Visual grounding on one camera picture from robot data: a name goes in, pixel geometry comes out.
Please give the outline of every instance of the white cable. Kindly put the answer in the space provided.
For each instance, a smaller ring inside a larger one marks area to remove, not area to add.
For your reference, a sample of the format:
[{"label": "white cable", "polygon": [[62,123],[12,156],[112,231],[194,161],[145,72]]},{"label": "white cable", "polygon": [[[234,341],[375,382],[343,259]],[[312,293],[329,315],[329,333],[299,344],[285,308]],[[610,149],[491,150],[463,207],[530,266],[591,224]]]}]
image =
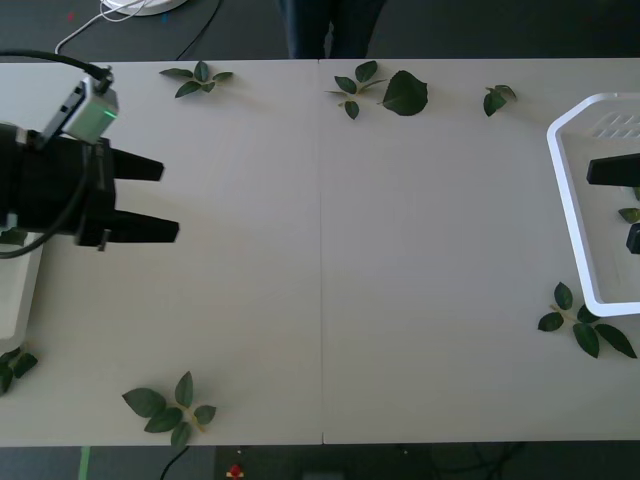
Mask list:
[{"label": "white cable", "polygon": [[[105,20],[109,21],[109,22],[122,22],[124,20],[129,20],[131,17],[133,17],[134,15],[137,15],[140,10],[142,10],[142,8],[151,0],[135,0],[133,2],[127,3],[125,5],[120,5],[119,7],[116,8],[112,8],[111,10],[107,10],[106,12],[104,12],[102,10],[102,5],[104,5],[104,0],[100,0],[100,13],[98,15],[96,15],[95,17],[93,17],[91,20],[89,20],[87,23],[85,23],[83,26],[81,26],[79,29],[77,29],[75,32],[73,32],[71,35],[69,35],[68,37],[64,38],[62,41],[60,41],[60,43],[58,43],[58,45],[56,45],[56,48],[54,49],[54,53],[59,54],[60,53],[60,49],[63,47],[63,45],[65,43],[67,43],[69,40],[71,40],[72,38],[76,37],[78,34],[82,33],[84,30],[86,30],[90,25],[93,24],[93,22],[95,22],[96,20],[99,20],[100,18],[104,18]],[[140,7],[138,8],[138,10],[136,10],[134,13],[132,13],[131,15],[115,20],[113,18],[109,18],[107,17],[108,13],[113,13],[113,12],[117,12],[118,10],[122,10],[123,8],[127,8],[127,7],[131,7],[133,5],[136,5],[137,3],[142,2],[142,5],[140,5]]]}]

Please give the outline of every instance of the leaf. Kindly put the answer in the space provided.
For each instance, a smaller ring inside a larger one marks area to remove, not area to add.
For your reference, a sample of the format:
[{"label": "leaf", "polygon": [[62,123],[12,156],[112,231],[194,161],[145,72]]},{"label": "leaf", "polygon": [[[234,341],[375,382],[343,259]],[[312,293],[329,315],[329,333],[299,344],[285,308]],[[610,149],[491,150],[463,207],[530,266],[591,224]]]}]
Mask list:
[{"label": "leaf", "polygon": [[493,88],[489,88],[488,90],[489,93],[484,97],[483,106],[484,113],[487,114],[487,117],[490,117],[504,107],[507,104],[507,101],[497,90],[494,90]]},{"label": "leaf", "polygon": [[196,68],[193,69],[193,76],[199,82],[206,82],[209,78],[209,66],[202,60],[196,63]]},{"label": "leaf", "polygon": [[193,403],[193,378],[191,372],[185,373],[176,385],[176,402],[189,408]]},{"label": "leaf", "polygon": [[0,395],[4,395],[9,391],[11,381],[13,380],[13,372],[6,363],[0,364]]},{"label": "leaf", "polygon": [[513,89],[509,85],[496,85],[495,86],[495,90],[497,92],[500,92],[500,93],[504,94],[504,95],[510,96],[514,100],[518,100],[518,97],[516,96],[516,92],[514,92]]},{"label": "leaf", "polygon": [[356,68],[356,79],[360,83],[368,82],[371,80],[378,71],[378,62],[372,60],[370,62],[363,63]]},{"label": "leaf", "polygon": [[624,221],[630,224],[640,222],[640,209],[638,208],[623,208],[622,210],[618,210],[618,213]]},{"label": "leaf", "polygon": [[398,115],[412,116],[424,110],[428,101],[427,84],[400,70],[389,82],[382,106]]},{"label": "leaf", "polygon": [[336,83],[338,86],[347,93],[351,93],[355,95],[358,91],[358,87],[356,86],[356,82],[351,80],[348,77],[334,77],[336,79]]},{"label": "leaf", "polygon": [[547,313],[540,319],[538,330],[543,332],[553,332],[559,329],[564,323],[564,318],[558,312]]},{"label": "leaf", "polygon": [[213,76],[213,78],[211,79],[211,81],[213,81],[213,82],[223,82],[227,78],[232,77],[232,76],[233,76],[233,72],[220,72],[220,73],[216,73]]},{"label": "leaf", "polygon": [[569,310],[571,305],[573,305],[573,294],[571,290],[569,290],[569,287],[562,282],[556,285],[553,291],[553,298],[555,298],[556,303],[562,310]]},{"label": "leaf", "polygon": [[586,305],[583,305],[580,307],[580,310],[578,310],[578,320],[582,323],[593,323],[600,320],[600,317],[596,317],[589,311]]},{"label": "leaf", "polygon": [[184,448],[191,436],[191,425],[187,422],[180,422],[171,433],[171,446]]},{"label": "leaf", "polygon": [[360,113],[360,107],[356,102],[353,101],[345,102],[344,109],[347,112],[347,115],[349,115],[352,120],[355,120]]},{"label": "leaf", "polygon": [[167,408],[165,411],[151,417],[145,432],[162,433],[173,430],[182,421],[182,410],[177,407]]},{"label": "leaf", "polygon": [[184,97],[185,95],[189,95],[190,93],[197,92],[200,90],[200,84],[198,82],[194,82],[193,80],[185,83],[181,86],[176,92],[176,98]]},{"label": "leaf", "polygon": [[213,420],[213,417],[216,416],[216,410],[217,408],[211,405],[201,405],[196,408],[193,414],[200,425],[208,425],[211,423],[211,420]]},{"label": "leaf", "polygon": [[616,327],[601,323],[600,325],[596,325],[595,329],[613,348],[629,358],[638,358],[625,334]]},{"label": "leaf", "polygon": [[363,85],[362,87],[360,87],[360,90],[358,92],[362,93],[365,90],[368,90],[369,88],[373,87],[374,85],[377,85],[377,84],[383,83],[383,82],[386,82],[386,80],[374,80],[373,82],[367,83],[366,85]]},{"label": "leaf", "polygon": [[15,350],[11,350],[10,352],[3,353],[2,356],[0,357],[0,363],[7,363],[10,360],[13,360],[18,355],[20,355],[21,352],[22,352],[22,349],[18,347]]},{"label": "leaf", "polygon": [[136,388],[125,393],[122,398],[142,418],[151,418],[163,412],[167,401],[158,392],[150,388]]},{"label": "leaf", "polygon": [[22,376],[36,366],[38,359],[30,353],[25,353],[18,358],[18,361],[13,367],[13,374],[16,378],[22,378]]},{"label": "leaf", "polygon": [[593,358],[598,358],[600,353],[600,342],[598,336],[591,325],[576,323],[573,326],[573,334],[576,336],[578,345]]},{"label": "leaf", "polygon": [[191,70],[185,70],[184,68],[170,68],[169,70],[163,70],[160,72],[160,75],[193,78],[193,73],[191,72]]}]

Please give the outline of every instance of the white base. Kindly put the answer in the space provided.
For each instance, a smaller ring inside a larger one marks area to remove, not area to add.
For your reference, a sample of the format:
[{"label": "white base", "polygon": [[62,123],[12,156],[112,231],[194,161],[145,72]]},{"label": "white base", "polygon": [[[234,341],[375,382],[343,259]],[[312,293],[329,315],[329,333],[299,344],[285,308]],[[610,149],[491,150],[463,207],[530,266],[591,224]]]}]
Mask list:
[{"label": "white base", "polygon": [[[132,0],[105,0],[104,5],[107,9],[118,8],[121,5],[126,5],[127,3],[131,3]],[[173,10],[176,7],[179,7],[187,0],[150,0],[147,4],[142,7],[140,12],[136,13],[136,16],[144,17],[147,15],[158,15],[159,13],[168,12],[169,10]],[[118,10],[113,13],[120,13],[122,15],[131,15],[135,13],[140,5],[132,5],[131,7],[123,8],[122,10]]]}]

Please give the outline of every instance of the white table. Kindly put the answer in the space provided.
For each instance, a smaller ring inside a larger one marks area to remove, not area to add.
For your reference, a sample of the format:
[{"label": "white table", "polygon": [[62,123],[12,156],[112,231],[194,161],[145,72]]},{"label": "white table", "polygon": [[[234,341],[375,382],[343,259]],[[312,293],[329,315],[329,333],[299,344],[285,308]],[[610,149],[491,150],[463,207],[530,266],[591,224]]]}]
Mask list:
[{"label": "white table", "polygon": [[[181,100],[169,64],[115,65],[108,136],[167,167],[120,182],[119,206],[182,230],[47,246],[42,363],[0,399],[0,445],[167,444],[120,394],[170,394],[189,369],[220,407],[199,444],[638,438],[640,362],[536,327],[558,281],[580,296],[546,128],[637,90],[639,61],[383,61],[430,103],[401,118],[381,87],[355,122],[323,90],[358,61],[210,63],[238,78]],[[42,128],[77,78],[0,65],[0,118]],[[498,83],[520,101],[489,119]],[[640,349],[637,319],[611,323]]]}]

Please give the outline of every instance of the black cable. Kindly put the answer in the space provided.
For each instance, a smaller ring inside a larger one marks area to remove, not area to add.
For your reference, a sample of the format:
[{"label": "black cable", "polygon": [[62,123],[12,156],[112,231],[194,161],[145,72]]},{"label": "black cable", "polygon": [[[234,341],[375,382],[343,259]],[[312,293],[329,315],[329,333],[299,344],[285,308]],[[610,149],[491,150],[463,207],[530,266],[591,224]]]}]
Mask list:
[{"label": "black cable", "polygon": [[58,233],[60,228],[69,220],[76,207],[80,204],[80,201],[82,200],[82,197],[84,195],[84,189],[87,185],[88,177],[89,175],[87,167],[85,165],[82,172],[82,177],[78,181],[78,185],[76,186],[76,189],[73,192],[69,203],[67,203],[67,205],[62,209],[62,212],[60,212],[60,215],[58,216],[58,218],[56,218],[55,222],[51,224],[49,229],[29,245],[25,245],[22,248],[11,250],[9,252],[0,252],[0,260],[9,260],[12,258],[21,257],[22,255],[26,255],[27,253],[30,253],[36,248],[43,245],[46,241],[48,241],[51,237]]},{"label": "black cable", "polygon": [[160,480],[164,480],[164,477],[167,475],[167,472],[169,471],[169,469],[171,468],[171,465],[173,465],[174,463],[176,463],[180,457],[182,455],[184,455],[185,453],[187,453],[187,450],[189,450],[189,446],[187,445],[186,447],[184,447],[184,449],[175,457],[173,457],[171,459],[171,461],[169,463],[167,463],[167,466],[164,467],[164,470],[162,471],[162,475],[160,475]]},{"label": "black cable", "polygon": [[38,60],[47,60],[49,62],[64,63],[65,65],[70,65],[72,67],[79,68],[80,70],[84,70],[96,80],[103,80],[109,74],[109,70],[100,68],[97,65],[92,65],[65,55],[42,52],[40,50],[0,50],[0,56],[36,58]]},{"label": "black cable", "polygon": [[202,38],[202,36],[204,35],[204,32],[207,30],[207,28],[209,27],[209,25],[211,25],[211,22],[213,22],[213,19],[215,18],[215,16],[218,14],[218,10],[220,10],[220,7],[222,6],[222,2],[223,0],[218,0],[218,4],[216,5],[215,10],[213,11],[213,13],[211,14],[211,17],[209,17],[209,20],[207,20],[207,23],[204,24],[204,27],[202,27],[200,29],[200,31],[198,32],[198,34],[195,36],[195,38],[193,40],[191,40],[191,43],[189,45],[186,46],[186,48],[184,50],[182,50],[182,52],[180,52],[180,55],[178,55],[176,57],[176,61],[180,60],[180,58],[182,58],[182,56],[187,53],[187,51],[193,46],[194,43],[196,43],[198,40],[200,40],[200,38]]}]

